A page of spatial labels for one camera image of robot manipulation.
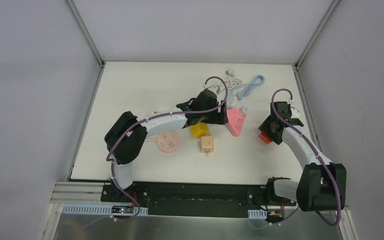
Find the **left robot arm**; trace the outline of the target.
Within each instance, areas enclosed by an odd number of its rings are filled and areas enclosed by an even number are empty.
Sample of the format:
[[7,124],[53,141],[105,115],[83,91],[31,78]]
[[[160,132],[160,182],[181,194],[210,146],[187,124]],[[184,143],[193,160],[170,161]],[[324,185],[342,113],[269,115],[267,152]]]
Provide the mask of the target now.
[[138,117],[131,111],[124,112],[104,137],[108,150],[106,161],[111,163],[111,180],[116,185],[114,197],[123,203],[132,198],[132,162],[147,137],[198,123],[225,125],[228,122],[226,102],[226,99],[218,100],[217,94],[206,88],[197,97],[161,113]]

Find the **red cube socket adapter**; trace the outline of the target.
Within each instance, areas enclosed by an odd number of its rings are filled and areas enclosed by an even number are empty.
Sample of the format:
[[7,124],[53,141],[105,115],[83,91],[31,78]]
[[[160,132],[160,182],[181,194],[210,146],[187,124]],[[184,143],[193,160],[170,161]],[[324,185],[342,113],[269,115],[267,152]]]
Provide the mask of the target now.
[[270,144],[273,142],[273,140],[264,132],[261,132],[258,137],[265,143],[265,144]]

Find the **pink triangular power socket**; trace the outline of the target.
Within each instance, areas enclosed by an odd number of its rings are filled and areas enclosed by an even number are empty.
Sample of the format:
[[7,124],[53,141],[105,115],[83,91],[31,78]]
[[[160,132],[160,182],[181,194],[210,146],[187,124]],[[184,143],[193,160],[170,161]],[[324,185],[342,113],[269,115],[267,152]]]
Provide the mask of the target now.
[[247,110],[243,108],[228,109],[226,111],[228,123],[225,124],[234,137],[238,137],[242,130],[247,116]]

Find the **round pink socket base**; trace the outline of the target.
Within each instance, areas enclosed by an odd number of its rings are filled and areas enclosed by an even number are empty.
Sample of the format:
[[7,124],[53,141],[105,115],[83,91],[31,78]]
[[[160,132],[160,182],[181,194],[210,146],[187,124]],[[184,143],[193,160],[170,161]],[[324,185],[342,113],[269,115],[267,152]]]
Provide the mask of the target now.
[[163,153],[174,153],[180,146],[179,135],[175,131],[166,131],[156,138],[156,145]]

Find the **white USB charger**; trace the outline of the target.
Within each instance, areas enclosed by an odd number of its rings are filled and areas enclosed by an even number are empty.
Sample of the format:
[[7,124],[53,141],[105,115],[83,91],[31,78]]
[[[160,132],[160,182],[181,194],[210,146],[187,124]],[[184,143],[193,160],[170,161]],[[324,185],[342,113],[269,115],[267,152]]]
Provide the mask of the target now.
[[247,107],[247,106],[243,106],[243,107],[241,108],[241,111],[242,111],[244,114],[247,114],[247,112],[248,112],[248,107]]

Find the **beige cube socket adapter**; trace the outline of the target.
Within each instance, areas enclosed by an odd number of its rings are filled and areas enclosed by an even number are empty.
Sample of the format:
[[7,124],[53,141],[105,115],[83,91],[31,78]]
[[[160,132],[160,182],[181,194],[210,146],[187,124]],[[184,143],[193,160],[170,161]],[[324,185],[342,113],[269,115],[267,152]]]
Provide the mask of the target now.
[[214,138],[212,136],[202,136],[200,138],[200,151],[209,155],[215,149]]

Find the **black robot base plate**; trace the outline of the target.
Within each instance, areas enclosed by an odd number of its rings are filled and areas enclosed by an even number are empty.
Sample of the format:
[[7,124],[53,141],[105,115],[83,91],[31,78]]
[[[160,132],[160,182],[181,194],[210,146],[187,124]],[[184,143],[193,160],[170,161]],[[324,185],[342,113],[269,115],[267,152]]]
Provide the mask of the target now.
[[135,181],[124,194],[112,181],[104,183],[100,200],[134,200],[150,216],[246,218],[249,211],[278,212],[297,204],[274,195],[273,185],[168,183]]

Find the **yellow cube socket adapter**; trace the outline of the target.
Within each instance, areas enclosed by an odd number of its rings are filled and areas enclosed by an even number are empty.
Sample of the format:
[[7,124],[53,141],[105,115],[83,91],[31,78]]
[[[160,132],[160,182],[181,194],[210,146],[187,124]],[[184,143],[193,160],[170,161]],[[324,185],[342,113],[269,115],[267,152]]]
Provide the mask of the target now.
[[210,132],[208,125],[203,122],[192,125],[189,129],[194,138],[201,138]]

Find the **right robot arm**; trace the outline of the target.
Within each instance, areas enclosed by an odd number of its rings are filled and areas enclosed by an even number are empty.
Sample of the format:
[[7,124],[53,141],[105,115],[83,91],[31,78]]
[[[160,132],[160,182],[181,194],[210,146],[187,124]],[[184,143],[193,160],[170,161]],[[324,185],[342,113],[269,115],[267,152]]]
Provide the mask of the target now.
[[292,117],[289,103],[271,103],[270,115],[258,129],[264,143],[286,144],[302,168],[299,181],[287,177],[267,180],[263,196],[268,204],[276,205],[286,198],[296,202],[304,212],[335,211],[345,207],[345,166],[333,163],[304,134],[304,124]]

